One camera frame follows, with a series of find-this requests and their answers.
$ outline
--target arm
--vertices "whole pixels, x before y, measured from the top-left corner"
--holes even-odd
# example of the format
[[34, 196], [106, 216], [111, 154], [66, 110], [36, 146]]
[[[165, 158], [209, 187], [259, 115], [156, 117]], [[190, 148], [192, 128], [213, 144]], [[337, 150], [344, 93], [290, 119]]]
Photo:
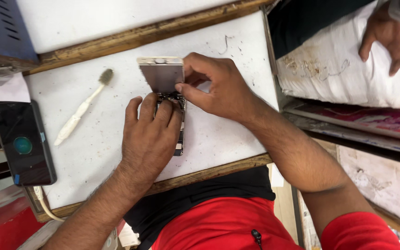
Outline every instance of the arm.
[[[259, 139], [282, 176], [302, 192], [319, 236], [343, 214], [374, 213], [335, 159], [256, 97], [232, 60], [192, 53], [184, 63], [186, 84], [177, 84], [177, 90], [204, 111], [241, 123]], [[204, 81], [212, 82], [208, 94], [195, 88]]]
[[156, 94], [126, 108], [123, 158], [112, 176], [48, 240], [44, 250], [101, 249], [123, 215], [146, 193], [175, 152], [180, 134], [178, 103], [165, 100], [154, 119]]

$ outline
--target smartphone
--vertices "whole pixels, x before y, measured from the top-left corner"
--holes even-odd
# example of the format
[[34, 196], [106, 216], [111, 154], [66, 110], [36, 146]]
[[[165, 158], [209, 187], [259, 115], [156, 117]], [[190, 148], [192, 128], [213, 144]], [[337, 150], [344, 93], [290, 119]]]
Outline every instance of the smartphone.
[[0, 102], [0, 138], [15, 185], [39, 186], [56, 182], [36, 101]]
[[177, 100], [182, 113], [180, 136], [174, 156], [181, 156], [184, 148], [184, 114], [186, 100], [177, 92], [175, 84], [184, 82], [183, 59], [180, 57], [138, 57], [137, 63], [152, 91], [158, 95], [154, 116], [163, 100]]

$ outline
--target ventilation grille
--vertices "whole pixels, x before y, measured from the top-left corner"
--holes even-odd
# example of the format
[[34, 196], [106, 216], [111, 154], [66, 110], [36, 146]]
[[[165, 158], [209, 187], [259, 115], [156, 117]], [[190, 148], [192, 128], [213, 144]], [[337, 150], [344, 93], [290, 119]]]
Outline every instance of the ventilation grille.
[[7, 31], [7, 36], [20, 41], [18, 30], [15, 26], [15, 22], [10, 15], [10, 9], [6, 0], [0, 0], [0, 14], [2, 15], [2, 21], [4, 22], [4, 29]]

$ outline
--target white cloth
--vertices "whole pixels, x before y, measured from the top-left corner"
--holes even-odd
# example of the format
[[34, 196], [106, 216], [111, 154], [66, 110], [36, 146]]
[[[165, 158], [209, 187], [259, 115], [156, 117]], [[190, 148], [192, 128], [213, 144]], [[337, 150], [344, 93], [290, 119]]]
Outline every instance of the white cloth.
[[286, 95], [368, 107], [400, 108], [400, 69], [389, 77], [391, 57], [374, 42], [367, 62], [358, 50], [377, 1], [320, 30], [277, 60]]

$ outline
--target white toothbrush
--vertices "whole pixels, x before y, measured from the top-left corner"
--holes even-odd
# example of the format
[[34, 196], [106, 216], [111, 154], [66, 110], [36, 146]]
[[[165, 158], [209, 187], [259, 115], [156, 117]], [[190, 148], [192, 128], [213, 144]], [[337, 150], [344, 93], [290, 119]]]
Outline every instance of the white toothbrush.
[[60, 143], [62, 143], [69, 135], [72, 133], [72, 131], [75, 129], [76, 125], [80, 121], [81, 117], [84, 115], [86, 110], [88, 109], [90, 102], [95, 98], [98, 93], [102, 91], [102, 89], [109, 84], [111, 81], [112, 77], [114, 76], [114, 71], [112, 69], [107, 69], [105, 70], [98, 81], [101, 83], [100, 87], [98, 87], [95, 92], [89, 96], [76, 110], [75, 114], [70, 117], [70, 119], [64, 124], [63, 128], [59, 131], [58, 136], [56, 137], [55, 146], [58, 146]]

